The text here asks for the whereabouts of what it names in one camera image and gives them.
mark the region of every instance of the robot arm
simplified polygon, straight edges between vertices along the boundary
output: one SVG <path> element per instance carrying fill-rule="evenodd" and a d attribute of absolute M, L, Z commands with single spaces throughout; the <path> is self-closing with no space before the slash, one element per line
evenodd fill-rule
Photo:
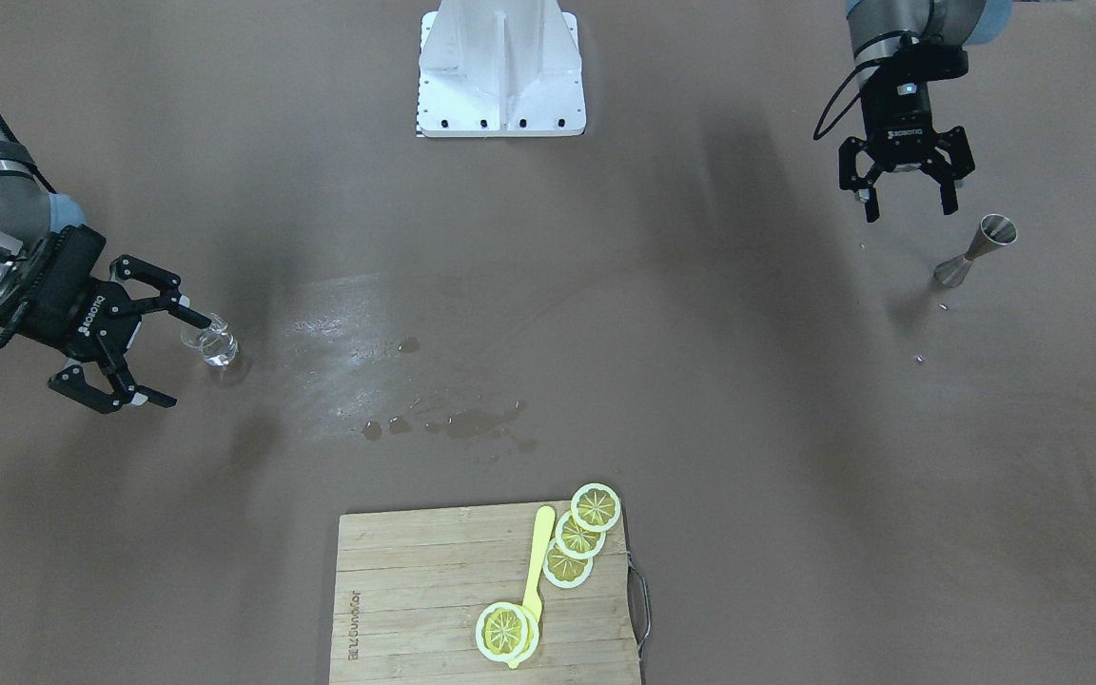
<path fill-rule="evenodd" d="M 975 161 L 961 126 L 934 130 L 927 84 L 966 76 L 962 45 L 996 38 L 1011 11 L 1013 0 L 847 0 L 857 65 L 848 81 L 857 78 L 860 85 L 866 138 L 852 136 L 840 145 L 840 189 L 865 203 L 866 220 L 878 220 L 876 184 L 882 173 L 910 170 L 938 183 L 944 213 L 957 212 L 957 185 Z M 814 138 L 823 134 L 817 128 Z M 871 161 L 865 175 L 857 170 L 860 152 Z"/>
<path fill-rule="evenodd" d="M 66 364 L 48 386 L 101 413 L 147 400 L 170 408 L 175 399 L 139 386 L 126 365 L 140 318 L 165 311 L 197 328 L 210 321 L 187 307 L 179 276 L 135 256 L 113 261 L 109 281 L 92 277 L 105 239 L 83 222 L 82 209 L 53 192 L 0 114 L 0 349 L 19 333 L 60 351 Z M 122 285 L 130 278 L 157 295 L 132 299 Z M 83 378 L 90 363 L 109 378 L 110 393 Z"/>

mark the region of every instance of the metal jigger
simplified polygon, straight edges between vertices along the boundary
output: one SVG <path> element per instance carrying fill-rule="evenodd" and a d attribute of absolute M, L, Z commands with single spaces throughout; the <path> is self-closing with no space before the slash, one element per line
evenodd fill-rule
<path fill-rule="evenodd" d="M 934 281 L 945 287 L 957 287 L 962 285 L 962 279 L 970 271 L 970 262 L 986 255 L 987 252 L 995 252 L 1005 246 L 1017 240 L 1017 227 L 1008 217 L 1000 214 L 987 214 L 983 220 L 979 221 L 979 230 L 975 231 L 975 239 L 970 242 L 970 250 L 964 255 L 958 255 L 948 262 L 941 262 L 933 270 Z"/>

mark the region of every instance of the clear glass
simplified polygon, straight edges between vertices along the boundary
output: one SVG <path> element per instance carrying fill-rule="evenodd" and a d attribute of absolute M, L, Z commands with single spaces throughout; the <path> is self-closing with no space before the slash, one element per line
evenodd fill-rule
<path fill-rule="evenodd" d="M 186 326 L 180 329 L 180 342 L 199 352 L 201 358 L 213 367 L 225 367 L 239 355 L 240 344 L 235 335 L 227 332 L 227 322 L 218 315 L 209 317 L 209 328 L 196 329 Z"/>

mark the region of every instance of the yellow spoon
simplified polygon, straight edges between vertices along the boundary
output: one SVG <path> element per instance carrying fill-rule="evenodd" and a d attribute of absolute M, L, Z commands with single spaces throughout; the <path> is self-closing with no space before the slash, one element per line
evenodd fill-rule
<path fill-rule="evenodd" d="M 539 574 L 544 572 L 545 556 L 548 556 L 548 546 L 551 545 L 551 533 L 557 524 L 557 511 L 552 507 L 543 506 L 536 512 L 536 528 L 530 535 L 530 564 L 527 567 L 527 587 L 523 591 L 523 604 L 518 604 L 523 610 L 527 612 L 527 617 L 534 621 L 533 630 L 538 630 L 539 617 L 544 615 L 545 603 L 539 598 Z M 535 646 L 523 654 L 518 654 L 517 660 L 509 663 L 510 667 L 518 667 L 533 653 Z"/>

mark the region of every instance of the metal handle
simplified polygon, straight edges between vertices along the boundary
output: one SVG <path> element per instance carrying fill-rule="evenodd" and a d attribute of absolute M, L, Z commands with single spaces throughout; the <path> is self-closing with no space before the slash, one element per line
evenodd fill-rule
<path fill-rule="evenodd" d="M 649 641 L 649 633 L 653 629 L 653 606 L 651 598 L 649 598 L 649 584 L 646 581 L 646 574 L 640 572 L 636 559 L 631 556 L 631 550 L 628 551 L 628 575 L 635 576 L 640 585 L 640 600 L 642 600 L 642 610 L 646 613 L 646 629 L 637 637 L 637 659 L 643 660 L 646 658 L 646 642 Z"/>

